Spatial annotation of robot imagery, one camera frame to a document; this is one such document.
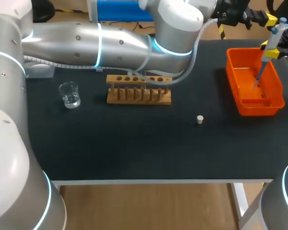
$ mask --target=black table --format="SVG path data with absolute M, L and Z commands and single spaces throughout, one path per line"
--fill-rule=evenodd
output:
M 191 75 L 171 88 L 171 106 L 107 104 L 106 75 L 117 71 L 56 69 L 53 79 L 28 79 L 38 162 L 54 181 L 273 179 L 288 165 L 288 68 L 274 62 L 286 105 L 273 117 L 240 116 L 225 71 L 228 48 L 260 43 L 202 41 Z M 58 93 L 66 81 L 79 85 L 73 110 Z

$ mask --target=wooden floor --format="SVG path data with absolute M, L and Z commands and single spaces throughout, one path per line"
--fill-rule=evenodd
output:
M 57 9 L 87 11 L 85 0 L 52 0 Z M 253 9 L 265 9 L 265 0 L 251 0 Z M 275 0 L 275 6 L 282 0 Z M 51 20 L 88 22 L 87 14 L 59 12 Z M 150 23 L 141 23 L 144 27 Z M 132 30 L 135 23 L 116 23 Z M 136 29 L 142 34 L 154 28 Z M 269 32 L 254 25 L 225 26 L 228 39 L 267 39 Z M 220 39 L 216 25 L 203 39 Z M 260 184 L 245 185 L 248 203 Z M 237 230 L 227 184 L 66 186 L 67 230 Z
M 95 185 L 61 190 L 67 230 L 237 230 L 226 184 Z

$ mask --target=orange basket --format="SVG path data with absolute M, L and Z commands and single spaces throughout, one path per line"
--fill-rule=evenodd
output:
M 226 72 L 238 111 L 242 116 L 273 116 L 285 106 L 283 85 L 269 62 L 255 88 L 263 51 L 232 48 L 227 51 Z

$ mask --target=blue object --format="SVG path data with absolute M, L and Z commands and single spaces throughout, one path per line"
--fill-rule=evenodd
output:
M 261 63 L 261 68 L 260 68 L 259 73 L 258 73 L 257 78 L 256 78 L 257 81 L 260 80 L 261 75 L 263 74 L 264 69 L 265 69 L 265 67 L 266 67 L 267 64 L 268 64 L 267 61 L 262 61 L 262 63 Z
M 265 69 L 265 67 L 266 67 L 267 64 L 268 64 L 267 61 L 262 61 L 262 63 L 261 63 L 261 68 L 260 68 L 259 73 L 258 73 L 258 75 L 257 75 L 257 78 L 256 78 L 256 81 L 255 81 L 255 84 L 254 84 L 253 89 L 255 89 L 255 87 L 256 87 L 258 81 L 260 80 L 261 75 L 263 74 L 264 69 Z
M 139 7 L 138 1 L 97 1 L 99 21 L 152 22 L 153 17 Z
M 280 18 L 280 19 L 279 19 L 279 22 L 280 22 L 280 23 L 286 23 L 286 22 L 287 22 L 287 19 L 286 19 L 286 18 Z
M 271 33 L 272 33 L 273 35 L 276 35 L 277 32 L 278 32 L 278 29 L 277 29 L 275 26 L 271 28 Z

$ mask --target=white cap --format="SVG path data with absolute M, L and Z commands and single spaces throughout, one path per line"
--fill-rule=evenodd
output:
M 202 115 L 197 116 L 197 123 L 201 124 L 204 120 L 204 117 Z

